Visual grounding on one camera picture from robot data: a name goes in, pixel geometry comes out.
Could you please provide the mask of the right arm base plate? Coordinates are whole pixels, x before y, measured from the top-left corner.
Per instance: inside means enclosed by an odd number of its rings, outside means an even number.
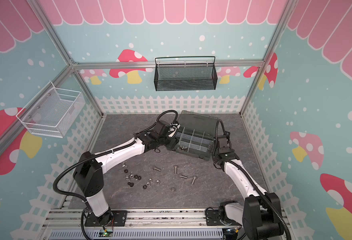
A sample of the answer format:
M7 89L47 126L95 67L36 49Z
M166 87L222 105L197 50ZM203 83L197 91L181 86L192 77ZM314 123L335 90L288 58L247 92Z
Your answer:
M214 208L205 209L207 226L230 226L232 223L222 220L219 210Z

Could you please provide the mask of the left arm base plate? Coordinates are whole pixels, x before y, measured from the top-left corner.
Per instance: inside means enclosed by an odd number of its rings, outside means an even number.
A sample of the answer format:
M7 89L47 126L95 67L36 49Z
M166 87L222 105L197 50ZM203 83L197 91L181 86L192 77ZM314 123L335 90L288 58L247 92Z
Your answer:
M108 210L103 215L97 217L94 213L89 213L85 218L86 227L124 227L127 220L127 211Z

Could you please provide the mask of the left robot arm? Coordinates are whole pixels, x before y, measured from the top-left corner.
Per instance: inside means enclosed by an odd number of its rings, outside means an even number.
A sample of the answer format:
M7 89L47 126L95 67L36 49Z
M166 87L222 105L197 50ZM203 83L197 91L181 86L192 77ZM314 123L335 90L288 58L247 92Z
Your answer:
M180 124L174 121L169 124L158 120L147 130L135 133L133 138L124 144L98 154L88 153L85 159L64 170L53 182L53 190L61 195L82 199L87 208L97 218L111 217L112 213L103 193L103 175L128 159L155 150L160 146L171 144ZM76 184L82 188L83 195L60 190L59 181L74 170Z

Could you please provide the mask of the grey compartment organizer box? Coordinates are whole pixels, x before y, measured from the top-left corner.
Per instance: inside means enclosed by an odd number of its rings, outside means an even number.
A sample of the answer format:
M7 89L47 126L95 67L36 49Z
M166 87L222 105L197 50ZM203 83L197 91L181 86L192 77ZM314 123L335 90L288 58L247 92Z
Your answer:
M172 150L193 158L208 161L212 158L216 124L219 119L183 110L178 118L180 128Z

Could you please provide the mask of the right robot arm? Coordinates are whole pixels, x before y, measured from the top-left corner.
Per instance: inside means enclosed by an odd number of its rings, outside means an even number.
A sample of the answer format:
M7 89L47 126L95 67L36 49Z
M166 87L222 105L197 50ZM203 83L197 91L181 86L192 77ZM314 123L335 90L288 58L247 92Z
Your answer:
M215 137L213 160L235 183L244 198L244 204L225 202L220 206L222 220L242 225L250 240L266 240L285 235L292 239L288 224L282 215L280 198L262 188L244 168L239 156L231 148L229 135Z

